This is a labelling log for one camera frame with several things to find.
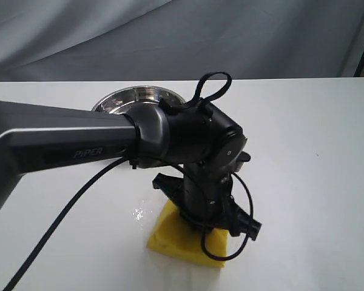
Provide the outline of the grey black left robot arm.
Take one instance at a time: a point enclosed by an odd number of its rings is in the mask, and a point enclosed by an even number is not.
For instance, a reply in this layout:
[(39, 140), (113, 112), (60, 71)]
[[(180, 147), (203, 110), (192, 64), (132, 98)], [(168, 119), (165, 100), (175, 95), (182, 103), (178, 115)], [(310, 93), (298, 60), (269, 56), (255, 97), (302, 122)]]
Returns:
[(256, 239), (261, 224), (232, 199), (231, 174), (250, 155), (242, 128), (210, 101), (135, 103), (121, 114), (0, 101), (0, 209), (27, 173), (123, 157), (159, 174), (161, 190), (199, 228)]

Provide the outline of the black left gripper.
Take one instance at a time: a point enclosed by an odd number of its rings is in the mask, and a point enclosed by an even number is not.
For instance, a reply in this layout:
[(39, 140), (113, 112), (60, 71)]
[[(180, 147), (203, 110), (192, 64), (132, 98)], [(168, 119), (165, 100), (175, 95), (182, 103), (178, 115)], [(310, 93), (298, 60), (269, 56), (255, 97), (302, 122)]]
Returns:
[(229, 169), (211, 171), (196, 163), (186, 164), (183, 169), (183, 178), (158, 173), (153, 188), (162, 191), (204, 233), (223, 229), (231, 236), (244, 233), (256, 241), (261, 223), (235, 203)]

